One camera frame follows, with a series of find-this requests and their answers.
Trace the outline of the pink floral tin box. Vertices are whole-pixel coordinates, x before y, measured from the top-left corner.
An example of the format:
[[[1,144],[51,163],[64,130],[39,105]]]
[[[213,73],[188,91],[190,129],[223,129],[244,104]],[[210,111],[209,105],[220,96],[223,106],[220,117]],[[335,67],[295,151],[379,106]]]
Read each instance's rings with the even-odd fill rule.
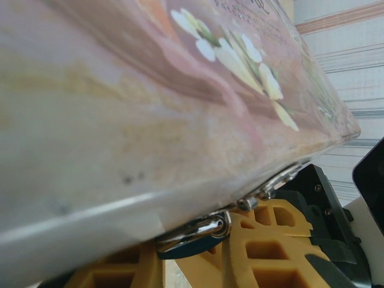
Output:
[[[360,133],[277,0],[0,0],[0,248],[125,241]]]

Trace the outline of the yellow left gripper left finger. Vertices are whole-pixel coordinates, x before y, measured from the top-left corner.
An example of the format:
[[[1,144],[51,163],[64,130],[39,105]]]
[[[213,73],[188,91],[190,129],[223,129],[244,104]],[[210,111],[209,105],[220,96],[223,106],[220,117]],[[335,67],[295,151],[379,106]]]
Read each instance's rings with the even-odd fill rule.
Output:
[[[78,269],[67,288],[163,288],[163,263],[145,242]]]

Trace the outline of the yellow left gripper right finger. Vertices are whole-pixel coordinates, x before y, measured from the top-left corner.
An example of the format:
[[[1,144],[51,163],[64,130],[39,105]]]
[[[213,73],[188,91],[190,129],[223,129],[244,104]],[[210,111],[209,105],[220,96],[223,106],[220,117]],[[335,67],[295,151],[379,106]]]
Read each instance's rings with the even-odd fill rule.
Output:
[[[318,248],[284,235],[232,235],[223,269],[223,288],[346,288]]]

